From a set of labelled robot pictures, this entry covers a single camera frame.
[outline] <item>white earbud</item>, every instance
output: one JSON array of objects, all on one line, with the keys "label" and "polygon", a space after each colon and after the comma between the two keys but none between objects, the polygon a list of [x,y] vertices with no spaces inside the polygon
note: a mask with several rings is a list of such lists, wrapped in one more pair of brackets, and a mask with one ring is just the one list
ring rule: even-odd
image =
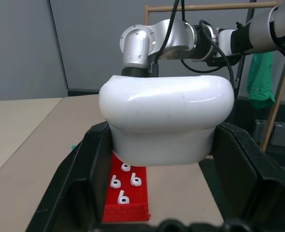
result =
[{"label": "white earbud", "polygon": [[135,187],[139,187],[140,185],[142,185],[142,180],[138,177],[135,177],[136,173],[132,173],[131,176],[131,185],[135,186]]},{"label": "white earbud", "polygon": [[129,172],[131,170],[131,166],[129,166],[128,164],[123,163],[121,166],[121,170],[124,172]]},{"label": "white earbud", "polygon": [[112,180],[110,182],[110,187],[112,187],[113,189],[118,189],[121,187],[121,181],[116,178],[117,176],[113,175]]},{"label": "white earbud", "polygon": [[129,198],[127,196],[123,196],[124,191],[121,190],[118,196],[118,204],[129,204]]}]

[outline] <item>gray wall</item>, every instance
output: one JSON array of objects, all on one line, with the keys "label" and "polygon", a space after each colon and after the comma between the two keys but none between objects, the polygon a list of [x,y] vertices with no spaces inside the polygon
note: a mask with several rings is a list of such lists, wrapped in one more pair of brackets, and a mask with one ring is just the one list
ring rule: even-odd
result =
[{"label": "gray wall", "polygon": [[66,96],[48,0],[0,0],[0,100]]},{"label": "gray wall", "polygon": [[[212,4],[218,0],[186,0],[186,4]],[[245,2],[221,0],[221,3]],[[122,32],[133,24],[143,24],[144,5],[172,5],[173,0],[51,0],[65,72],[71,90],[99,89],[112,75],[122,70],[122,54],[119,39]],[[205,19],[215,26],[236,28],[236,22],[245,23],[247,10],[187,12],[186,19],[197,24]],[[170,17],[170,13],[151,13],[150,24]],[[242,75],[240,97],[247,98],[246,82],[252,56],[248,56]],[[275,54],[274,83],[279,81],[284,60]],[[199,70],[209,69],[204,63],[188,64]],[[160,60],[160,76],[197,75],[178,60]],[[236,75],[237,65],[233,67]],[[213,75],[228,78],[223,68]]]}]

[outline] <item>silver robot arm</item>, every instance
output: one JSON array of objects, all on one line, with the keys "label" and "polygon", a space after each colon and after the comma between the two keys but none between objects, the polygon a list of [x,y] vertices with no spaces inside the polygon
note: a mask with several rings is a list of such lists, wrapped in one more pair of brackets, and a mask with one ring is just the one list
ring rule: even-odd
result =
[{"label": "silver robot arm", "polygon": [[[147,77],[150,65],[166,36],[169,19],[151,26],[133,25],[120,38],[124,69],[122,75]],[[285,2],[254,17],[238,29],[190,25],[175,20],[161,59],[192,59],[208,66],[225,66],[221,55],[202,35],[206,33],[234,65],[241,54],[285,50]]]}]

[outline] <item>green cloth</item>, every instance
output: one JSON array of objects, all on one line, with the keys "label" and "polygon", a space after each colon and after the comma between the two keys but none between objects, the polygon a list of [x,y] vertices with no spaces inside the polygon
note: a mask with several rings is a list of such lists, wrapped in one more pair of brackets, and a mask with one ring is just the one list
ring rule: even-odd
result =
[{"label": "green cloth", "polygon": [[275,103],[272,91],[272,52],[254,54],[248,76],[250,103],[265,108]]}]

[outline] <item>table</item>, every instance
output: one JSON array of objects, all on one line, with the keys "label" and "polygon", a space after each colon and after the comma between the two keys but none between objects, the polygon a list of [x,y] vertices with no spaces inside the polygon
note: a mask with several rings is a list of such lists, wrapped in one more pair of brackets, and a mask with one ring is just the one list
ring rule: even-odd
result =
[{"label": "table", "polygon": [[[104,120],[98,95],[0,101],[0,232],[26,230],[59,164]],[[148,167],[147,180],[150,224],[222,223],[198,164]]]}]

